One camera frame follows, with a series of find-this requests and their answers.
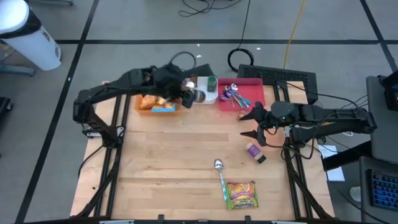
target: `yellow cable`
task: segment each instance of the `yellow cable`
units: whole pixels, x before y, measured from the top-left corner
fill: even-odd
[[[294,24],[292,35],[290,35],[289,42],[287,43],[287,46],[286,46],[285,60],[284,60],[284,69],[285,69],[285,66],[286,66],[287,56],[289,55],[290,43],[291,43],[291,41],[293,39],[294,33],[296,32],[297,24],[299,24],[299,21],[300,21],[300,18],[301,18],[301,14],[303,13],[304,5],[305,5],[305,0],[302,0],[300,12],[298,13],[296,23]]]

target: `trash can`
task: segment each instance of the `trash can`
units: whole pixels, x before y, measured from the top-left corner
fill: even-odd
[[[61,49],[24,0],[0,0],[0,39],[43,71],[61,64]]]

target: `orange container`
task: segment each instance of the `orange container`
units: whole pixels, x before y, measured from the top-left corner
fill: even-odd
[[[155,116],[162,116],[162,115],[176,115],[180,114],[182,111],[181,107],[181,99],[177,99],[175,101],[175,111],[173,112],[152,112],[150,109],[149,110],[140,110],[139,105],[141,104],[142,101],[142,95],[136,95],[136,100],[134,102],[134,109],[139,113],[143,115],[155,115]]]

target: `blue keyboard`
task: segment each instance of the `blue keyboard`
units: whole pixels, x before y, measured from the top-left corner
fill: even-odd
[[[371,205],[379,208],[398,210],[398,177],[370,172]]]

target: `gray floor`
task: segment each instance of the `gray floor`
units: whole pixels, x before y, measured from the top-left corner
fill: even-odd
[[[78,40],[93,0],[75,0],[73,7],[31,2],[32,10],[50,35],[57,40]],[[367,2],[384,38],[398,39],[398,25],[394,17],[398,2]],[[218,6],[228,3],[216,2]],[[247,1],[242,1],[229,9],[183,18],[178,15],[178,10],[187,8],[178,0],[99,0],[88,40],[239,39],[246,4]],[[300,1],[294,0],[252,0],[245,38],[288,39],[299,7]],[[360,1],[354,0],[307,0],[295,39],[377,40]],[[131,68],[163,65],[181,50],[201,55],[198,64],[210,63],[219,77],[235,77],[236,74],[228,67],[226,56],[236,46],[84,45],[26,221],[69,216],[77,170],[87,142],[79,125],[72,121],[72,102],[79,90],[99,85],[103,80],[114,80]],[[0,96],[10,97],[14,102],[14,110],[2,122],[0,129],[0,223],[15,221],[76,47],[74,44],[61,45],[63,63],[55,70],[38,70],[35,77],[0,74]],[[243,47],[254,54],[256,65],[283,66],[284,44],[244,44]],[[398,45],[388,47],[393,57],[398,57]],[[249,61],[245,55],[236,54],[233,64],[239,63]],[[176,64],[189,68],[192,61],[181,57]],[[366,94],[365,77],[392,72],[379,44],[292,45],[287,69],[315,72],[320,93],[352,100]],[[330,108],[346,104],[324,97],[320,97],[318,102]],[[369,136],[338,134],[334,138],[351,147],[367,141]],[[343,170],[346,182],[332,184],[347,194],[350,187],[359,184],[358,164],[345,166]],[[359,221],[359,212],[332,188],[330,190],[336,216],[342,220]]]

